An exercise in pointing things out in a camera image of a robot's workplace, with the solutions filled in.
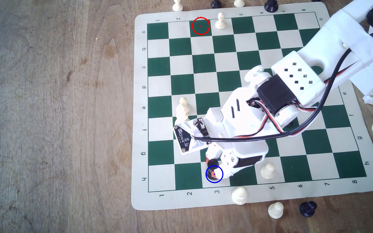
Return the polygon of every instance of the black cable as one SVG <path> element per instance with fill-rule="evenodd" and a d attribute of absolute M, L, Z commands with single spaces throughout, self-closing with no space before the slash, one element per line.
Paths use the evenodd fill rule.
<path fill-rule="evenodd" d="M 320 100 L 320 103 L 319 103 L 318 107 L 316 108 L 316 110 L 313 112 L 313 114 L 303 124 L 301 124 L 296 129 L 287 131 L 285 133 L 280 133 L 280 134 L 267 135 L 267 136 L 261 136 L 261 137 L 253 137 L 253 138 L 245 138 L 245 139 L 241 139 L 241 138 L 207 138 L 207 137 L 205 137 L 205 138 L 204 137 L 195 137 L 194 139 L 195 140 L 200 140 L 200 141 L 205 141 L 205 142 L 250 142 L 250 141 L 268 140 L 268 139 L 278 139 L 278 138 L 287 137 L 289 135 L 297 133 L 301 129 L 308 126 L 316 118 L 316 116 L 319 114 L 319 112 L 322 110 L 323 105 L 324 105 L 324 103 L 325 103 L 325 101 L 326 101 L 326 99 L 329 95 L 330 89 L 332 88 L 333 82 L 336 79 L 336 75 L 338 74 L 339 69 L 342 66 L 342 63 L 344 62 L 344 60 L 350 54 L 351 51 L 352 51 L 351 49 L 346 50 L 346 52 L 342 55 L 342 57 L 339 59 L 338 63 L 336 64 L 336 67 L 335 67 L 335 69 L 332 73 L 332 76 L 330 76 L 329 83 L 328 83 L 326 89 L 324 90 L 324 94 L 323 94 L 322 99 Z"/>

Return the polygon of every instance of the wooden surface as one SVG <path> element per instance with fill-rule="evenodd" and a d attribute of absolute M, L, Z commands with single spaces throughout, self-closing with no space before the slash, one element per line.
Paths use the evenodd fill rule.
<path fill-rule="evenodd" d="M 349 2 L 324 0 L 331 15 Z M 267 214 L 272 202 L 132 208 L 133 25 L 172 5 L 0 0 L 0 232 L 373 232 L 373 192 L 310 198 L 312 218 L 297 212 L 307 199 L 282 201 L 277 220 Z M 373 106 L 356 92 L 371 132 Z"/>

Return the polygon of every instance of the green square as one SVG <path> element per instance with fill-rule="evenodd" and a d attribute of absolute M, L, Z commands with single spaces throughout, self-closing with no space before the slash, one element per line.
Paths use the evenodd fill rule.
<path fill-rule="evenodd" d="M 163 165 L 174 163 L 174 141 L 148 142 L 148 165 Z"/>
<path fill-rule="evenodd" d="M 172 117 L 171 96 L 157 96 L 148 98 L 148 118 Z"/>
<path fill-rule="evenodd" d="M 217 93 L 195 94 L 196 113 L 198 115 L 207 114 L 208 109 L 220 107 L 220 95 Z"/>
<path fill-rule="evenodd" d="M 231 18 L 234 34 L 254 33 L 253 17 Z"/>
<path fill-rule="evenodd" d="M 312 180 L 307 156 L 280 157 L 286 183 Z"/>
<path fill-rule="evenodd" d="M 213 44 L 215 53 L 235 52 L 234 35 L 213 36 Z"/>
<path fill-rule="evenodd" d="M 171 75 L 169 57 L 148 58 L 148 77 Z"/>
<path fill-rule="evenodd" d="M 306 46 L 308 42 L 316 35 L 316 33 L 319 30 L 320 28 L 299 30 L 300 37 L 302 38 L 303 46 Z"/>
<path fill-rule="evenodd" d="M 192 55 L 192 65 L 195 74 L 216 71 L 214 54 Z"/>
<path fill-rule="evenodd" d="M 188 38 L 176 38 L 169 39 L 169 55 L 170 56 L 181 56 L 191 55 L 191 39 Z"/>
<path fill-rule="evenodd" d="M 189 32 L 190 32 L 191 37 L 212 35 L 210 24 L 208 24 L 208 21 L 206 21 L 205 19 L 198 19 L 198 20 L 195 20 L 195 22 L 189 21 Z"/>
<path fill-rule="evenodd" d="M 241 78 L 239 71 L 217 72 L 218 91 L 234 91 L 241 87 Z"/>
<path fill-rule="evenodd" d="M 237 59 L 240 70 L 251 70 L 262 64 L 258 51 L 237 52 Z"/>
<path fill-rule="evenodd" d="M 280 42 L 276 31 L 256 33 L 259 50 L 280 49 Z"/>
<path fill-rule="evenodd" d="M 148 40 L 168 39 L 168 23 L 153 23 L 147 26 Z"/>
<path fill-rule="evenodd" d="M 194 94 L 194 75 L 172 75 L 171 76 L 172 95 Z"/>
<path fill-rule="evenodd" d="M 339 178 L 366 177 L 359 151 L 333 153 Z"/>
<path fill-rule="evenodd" d="M 294 14 L 275 14 L 274 21 L 277 31 L 297 30 L 297 22 Z"/>
<path fill-rule="evenodd" d="M 287 56 L 292 51 L 299 51 L 301 48 L 288 48 L 288 49 L 281 49 L 281 53 L 283 54 L 283 57 Z"/>
<path fill-rule="evenodd" d="M 345 105 L 323 106 L 322 116 L 326 128 L 350 127 Z"/>
<path fill-rule="evenodd" d="M 306 130 L 302 133 L 306 154 L 332 153 L 325 129 Z"/>
<path fill-rule="evenodd" d="M 175 164 L 175 189 L 201 189 L 201 163 Z"/>
<path fill-rule="evenodd" d="M 246 185 L 256 185 L 257 177 L 256 170 L 254 166 L 246 167 L 233 176 L 230 176 L 230 186 L 246 186 Z"/>
<path fill-rule="evenodd" d="M 267 139 L 267 146 L 269 147 L 269 151 L 266 154 L 266 157 L 277 157 L 280 156 L 278 153 L 278 146 L 276 139 Z"/>

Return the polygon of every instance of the blue circle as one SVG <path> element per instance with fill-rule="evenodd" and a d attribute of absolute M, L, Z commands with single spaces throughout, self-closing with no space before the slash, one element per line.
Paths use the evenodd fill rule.
<path fill-rule="evenodd" d="M 208 177 L 207 177 L 207 172 L 208 172 L 208 169 L 210 169 L 210 167 L 218 167 L 218 166 L 217 166 L 217 165 L 209 166 L 209 167 L 207 168 L 207 170 L 205 171 L 205 178 L 207 178 L 207 180 L 208 180 L 209 182 L 211 182 L 211 183 L 218 183 L 218 182 L 220 182 L 220 181 L 223 179 L 223 177 L 224 177 L 224 172 L 223 172 L 223 170 L 221 169 L 221 167 L 218 167 L 219 169 L 221 169 L 221 172 L 223 173 L 223 175 L 221 176 L 221 179 L 220 179 L 219 181 L 217 181 L 217 182 L 212 182 L 212 181 L 210 181 L 210 179 L 208 179 Z"/>

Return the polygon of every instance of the white square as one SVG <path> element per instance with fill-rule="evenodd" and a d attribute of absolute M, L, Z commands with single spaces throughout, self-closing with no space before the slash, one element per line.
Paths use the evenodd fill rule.
<path fill-rule="evenodd" d="M 148 88 L 148 97 L 171 95 L 171 76 L 148 77 Z"/>
<path fill-rule="evenodd" d="M 175 190 L 175 164 L 149 166 L 149 191 Z"/>
<path fill-rule="evenodd" d="M 255 33 L 234 34 L 234 41 L 237 52 L 259 50 Z"/>
<path fill-rule="evenodd" d="M 294 14 L 298 29 L 319 28 L 318 19 L 314 12 Z"/>
<path fill-rule="evenodd" d="M 171 75 L 193 74 L 192 55 L 170 56 Z"/>
<path fill-rule="evenodd" d="M 276 139 L 279 155 L 282 156 L 301 156 L 306 154 L 303 144 L 302 134 L 296 137 L 283 137 Z"/>
<path fill-rule="evenodd" d="M 303 47 L 299 30 L 278 31 L 277 36 L 282 49 Z"/>
<path fill-rule="evenodd" d="M 312 179 L 339 178 L 333 153 L 307 155 Z"/>
<path fill-rule="evenodd" d="M 179 150 L 179 143 L 178 140 L 174 140 L 174 163 L 193 163 L 193 162 L 201 162 L 201 153 L 200 151 L 191 152 L 186 155 L 181 155 L 181 151 Z"/>
<path fill-rule="evenodd" d="M 264 167 L 267 163 L 273 163 L 274 164 L 274 176 L 271 179 L 265 179 L 262 177 L 261 170 L 262 167 Z M 269 183 L 283 183 L 284 175 L 283 175 L 283 168 L 281 166 L 281 159 L 280 157 L 267 157 L 264 158 L 263 162 L 256 163 L 254 165 L 254 168 L 256 170 L 256 178 L 258 184 L 269 184 Z"/>
<path fill-rule="evenodd" d="M 273 15 L 253 16 L 255 32 L 277 31 Z"/>
<path fill-rule="evenodd" d="M 169 39 L 191 37 L 189 32 L 189 21 L 169 22 L 168 35 Z"/>
<path fill-rule="evenodd" d="M 339 88 L 335 88 L 329 92 L 324 106 L 343 105 L 343 100 Z"/>
<path fill-rule="evenodd" d="M 213 36 L 221 36 L 221 35 L 232 35 L 234 34 L 234 31 L 232 29 L 232 22 L 230 18 L 225 18 L 224 21 L 227 23 L 224 29 L 217 29 L 215 27 L 215 22 L 217 22 L 218 19 L 211 19 L 210 24 L 211 24 L 211 34 Z"/>
<path fill-rule="evenodd" d="M 196 36 L 191 37 L 192 55 L 213 54 L 214 43 L 212 36 Z"/>
<path fill-rule="evenodd" d="M 185 97 L 188 104 L 189 104 L 189 116 L 195 116 L 196 115 L 196 100 L 195 100 L 195 94 L 178 94 L 171 96 L 172 98 L 172 116 L 176 116 L 175 109 L 179 105 L 179 99 L 181 97 Z"/>
<path fill-rule="evenodd" d="M 231 96 L 232 91 L 229 92 L 220 92 L 218 93 L 220 95 L 220 106 L 224 106 L 224 104 L 227 102 L 227 99 Z"/>
<path fill-rule="evenodd" d="M 260 50 L 260 61 L 262 66 L 267 69 L 271 68 L 272 65 L 276 64 L 283 58 L 283 53 L 281 49 L 269 49 L 269 50 Z"/>
<path fill-rule="evenodd" d="M 216 72 L 194 74 L 195 94 L 218 92 Z"/>
<path fill-rule="evenodd" d="M 214 57 L 217 72 L 240 70 L 236 52 L 214 54 Z"/>
<path fill-rule="evenodd" d="M 249 72 L 250 70 L 242 70 L 240 71 L 240 79 L 241 79 L 241 86 L 242 87 L 247 87 L 248 85 L 250 85 L 249 82 L 246 82 L 244 77 L 245 75 Z"/>
<path fill-rule="evenodd" d="M 169 39 L 148 40 L 148 58 L 169 57 Z"/>
<path fill-rule="evenodd" d="M 149 141 L 173 140 L 172 117 L 149 118 Z"/>
<path fill-rule="evenodd" d="M 326 129 L 333 153 L 357 151 L 355 136 L 350 127 Z"/>
<path fill-rule="evenodd" d="M 208 165 L 205 162 L 201 162 L 201 178 L 202 178 L 202 187 L 203 188 L 211 188 L 211 187 L 225 187 L 230 186 L 230 178 L 222 178 L 218 183 L 211 183 L 207 180 L 206 171 Z"/>

